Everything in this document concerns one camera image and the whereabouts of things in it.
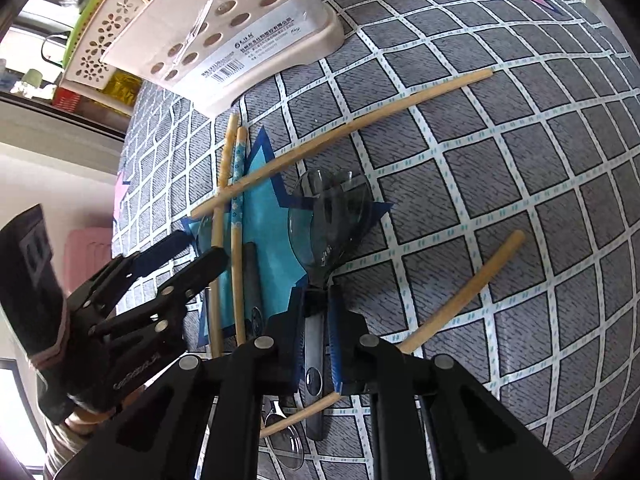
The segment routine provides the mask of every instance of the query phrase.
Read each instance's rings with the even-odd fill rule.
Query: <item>checkered tablecloth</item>
[[[277,155],[368,107],[494,67],[492,78],[355,132],[283,178],[291,190],[307,166],[360,167],[376,199],[394,204],[335,278],[369,329],[392,341],[524,230],[514,260],[419,354],[450,352],[589,478],[640,397],[638,66],[579,0],[326,1],[344,46],[249,90],[235,107],[242,122],[252,140],[265,126]],[[122,153],[130,186],[114,253],[181,228],[215,192],[227,117],[210,120],[145,85]],[[137,283],[120,310],[149,300],[193,257]],[[196,298],[186,319],[192,347],[200,307]],[[328,436],[304,439],[296,473],[263,442],[260,478],[372,479],[369,413],[365,397],[326,410]]]

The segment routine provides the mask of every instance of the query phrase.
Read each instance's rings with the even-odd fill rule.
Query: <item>silver screw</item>
[[[380,339],[378,338],[377,335],[364,334],[360,336],[360,344],[362,346],[373,348],[375,346],[378,346],[378,343],[380,343]]]
[[[200,359],[198,359],[195,355],[185,355],[178,362],[178,366],[183,370],[193,370],[199,364]]]
[[[266,350],[267,348],[271,348],[273,346],[273,338],[268,335],[261,335],[256,338],[254,341],[255,347],[260,350]]]
[[[453,363],[453,358],[450,355],[439,354],[433,358],[433,364],[440,368],[440,370],[451,370]]]
[[[156,332],[160,333],[162,332],[162,330],[164,330],[165,328],[167,328],[169,326],[169,322],[165,319],[163,319],[162,321],[158,321],[158,323],[156,324]]]

